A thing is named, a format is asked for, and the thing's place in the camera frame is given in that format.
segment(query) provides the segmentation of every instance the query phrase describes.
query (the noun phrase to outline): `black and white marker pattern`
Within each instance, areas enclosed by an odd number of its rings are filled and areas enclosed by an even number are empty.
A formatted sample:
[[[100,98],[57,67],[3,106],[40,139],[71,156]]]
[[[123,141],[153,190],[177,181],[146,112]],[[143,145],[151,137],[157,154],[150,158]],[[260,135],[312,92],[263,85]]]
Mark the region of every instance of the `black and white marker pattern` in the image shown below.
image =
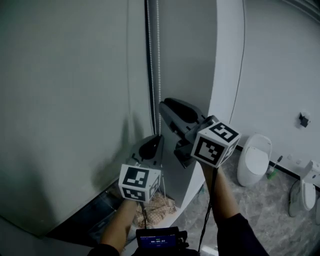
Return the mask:
[[[204,137],[200,137],[194,155],[213,165],[219,161],[225,147],[212,142]]]
[[[235,151],[235,148],[236,148],[236,146],[237,146],[237,144],[238,144],[238,141],[239,141],[239,140],[237,140],[235,143],[233,143],[233,144],[228,148],[228,151],[226,152],[226,154],[225,154],[223,160],[221,161],[221,163],[223,163],[225,160],[227,160],[228,157],[230,157],[230,156],[232,155],[232,153]]]
[[[126,171],[123,184],[138,188],[145,188],[148,180],[149,170],[137,167],[129,167]]]
[[[235,130],[232,130],[222,122],[211,127],[210,130],[228,143],[239,135],[239,133],[237,133]]]
[[[138,201],[146,201],[146,195],[143,191],[134,190],[126,187],[123,187],[122,190],[125,198]]]
[[[156,177],[153,185],[150,187],[150,190],[149,190],[149,198],[150,199],[154,195],[154,193],[156,192],[156,190],[159,186],[160,186],[160,175],[158,177]]]

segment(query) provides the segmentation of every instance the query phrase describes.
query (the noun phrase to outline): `cloth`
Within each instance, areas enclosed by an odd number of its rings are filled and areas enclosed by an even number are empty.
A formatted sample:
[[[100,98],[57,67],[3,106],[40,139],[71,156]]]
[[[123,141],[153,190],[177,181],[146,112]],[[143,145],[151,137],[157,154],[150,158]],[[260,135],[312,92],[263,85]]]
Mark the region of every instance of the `cloth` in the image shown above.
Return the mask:
[[[156,192],[149,203],[144,204],[144,207],[147,214],[146,226],[148,229],[152,229],[153,226],[162,221],[166,215],[174,214],[177,211],[175,201],[169,198],[165,199],[159,192]],[[139,228],[145,228],[144,216],[140,204],[136,210],[135,222]]]
[[[268,256],[268,253],[256,238],[248,221],[240,213],[217,223],[217,226],[219,256]],[[190,255],[192,251],[193,250],[185,250],[183,255]],[[92,249],[88,256],[106,255],[119,256],[119,253],[109,245],[105,246],[105,244],[100,244]],[[140,255],[139,249],[134,253],[134,256],[138,255]]]

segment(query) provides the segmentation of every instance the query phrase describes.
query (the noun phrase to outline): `black sleeve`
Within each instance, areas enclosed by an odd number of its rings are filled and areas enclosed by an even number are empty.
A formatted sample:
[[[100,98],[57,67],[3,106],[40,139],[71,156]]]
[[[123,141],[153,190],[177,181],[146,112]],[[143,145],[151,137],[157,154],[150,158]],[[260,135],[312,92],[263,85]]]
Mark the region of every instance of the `black sleeve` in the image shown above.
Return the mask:
[[[99,244],[97,247],[93,248],[88,256],[120,256],[119,252],[108,244]]]
[[[217,226],[219,256],[268,256],[248,221],[240,213],[221,221]]]

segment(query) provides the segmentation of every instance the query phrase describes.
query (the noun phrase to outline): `white cube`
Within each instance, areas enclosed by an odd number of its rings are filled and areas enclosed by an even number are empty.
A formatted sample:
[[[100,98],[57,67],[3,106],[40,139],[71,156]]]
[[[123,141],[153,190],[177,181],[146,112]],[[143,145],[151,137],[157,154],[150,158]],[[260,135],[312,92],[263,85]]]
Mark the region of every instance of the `white cube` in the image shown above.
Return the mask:
[[[126,199],[149,202],[160,186],[161,170],[123,164],[119,187]]]
[[[216,122],[197,133],[191,156],[218,168],[234,152],[240,137],[229,124]]]

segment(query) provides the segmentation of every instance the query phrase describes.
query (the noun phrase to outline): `baseboard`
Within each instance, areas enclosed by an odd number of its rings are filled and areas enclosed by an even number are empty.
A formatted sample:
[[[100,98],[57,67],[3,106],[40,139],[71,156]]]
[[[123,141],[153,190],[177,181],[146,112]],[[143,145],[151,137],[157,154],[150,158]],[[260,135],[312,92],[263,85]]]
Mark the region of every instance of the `baseboard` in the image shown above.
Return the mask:
[[[242,151],[242,149],[243,149],[243,147],[239,146],[239,145],[237,145],[235,148],[237,150],[239,150],[239,151]],[[290,171],[290,170],[288,170],[288,169],[286,169],[286,168],[284,168],[284,167],[282,167],[280,165],[276,165],[272,161],[269,161],[269,165],[272,166],[272,167],[275,167],[276,169],[278,169],[279,171],[281,171],[281,172],[283,172],[283,173],[285,173],[287,175],[290,175],[291,177],[293,177],[293,178],[295,178],[297,180],[300,180],[300,176],[299,175],[293,173],[292,171]],[[314,186],[315,186],[315,190],[320,192],[320,188],[318,186],[316,186],[316,185],[314,185]]]

